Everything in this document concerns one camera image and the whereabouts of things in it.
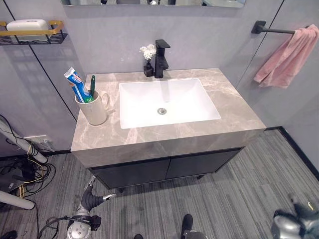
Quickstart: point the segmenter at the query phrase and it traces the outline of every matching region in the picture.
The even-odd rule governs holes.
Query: white sink basin
[[[120,83],[121,128],[218,120],[199,79]]]

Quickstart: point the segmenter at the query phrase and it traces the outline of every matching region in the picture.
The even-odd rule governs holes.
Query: green toothbrush
[[[95,90],[95,75],[92,75],[90,94],[91,94],[93,99],[94,99],[94,96],[93,96],[94,95],[94,90]]]

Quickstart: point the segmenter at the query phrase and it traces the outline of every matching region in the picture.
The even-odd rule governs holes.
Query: white flower
[[[147,46],[147,49],[148,49],[153,55],[156,54],[156,47],[155,47],[154,45],[149,44],[149,45]]]
[[[150,60],[156,54],[156,47],[152,44],[149,44],[147,47],[142,46],[140,52],[143,52],[146,60]]]
[[[141,48],[140,48],[140,51],[141,52],[145,52],[147,50],[147,48],[145,47],[145,46],[142,46]]]

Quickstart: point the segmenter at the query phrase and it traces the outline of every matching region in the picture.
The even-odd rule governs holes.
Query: drain
[[[159,109],[158,109],[158,113],[159,113],[160,115],[165,115],[166,112],[167,112],[167,110],[164,109],[164,108],[159,108]]]

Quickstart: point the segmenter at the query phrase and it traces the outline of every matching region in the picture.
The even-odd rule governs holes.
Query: mirror
[[[61,0],[63,5],[176,5],[176,6],[221,6],[243,7],[246,0]]]

